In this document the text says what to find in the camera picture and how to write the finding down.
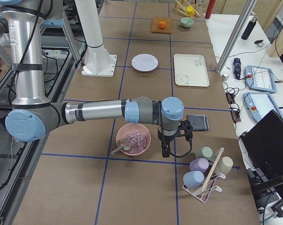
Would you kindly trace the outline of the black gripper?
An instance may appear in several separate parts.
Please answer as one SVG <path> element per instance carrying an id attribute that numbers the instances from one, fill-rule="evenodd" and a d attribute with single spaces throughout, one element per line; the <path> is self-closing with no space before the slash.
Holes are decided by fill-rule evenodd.
<path id="1" fill-rule="evenodd" d="M 162 157 L 169 157 L 170 143 L 174 140 L 176 134 L 175 130 L 165 130 L 158 126 L 157 136 L 162 144 Z"/>

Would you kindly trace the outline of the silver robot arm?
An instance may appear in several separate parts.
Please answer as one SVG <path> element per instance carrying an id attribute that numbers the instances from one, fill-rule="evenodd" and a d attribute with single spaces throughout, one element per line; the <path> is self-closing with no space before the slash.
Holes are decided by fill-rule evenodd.
<path id="1" fill-rule="evenodd" d="M 0 35 L 8 32 L 16 97 L 5 124 L 17 140 L 32 142 L 54 129 L 76 121 L 123 117 L 128 123 L 158 126 L 162 156 L 176 137 L 192 141 L 191 125 L 182 121 L 184 105 L 175 97 L 152 101 L 147 97 L 80 104 L 52 103 L 45 93 L 40 28 L 63 28 L 75 46 L 61 0 L 2 0 Z"/>

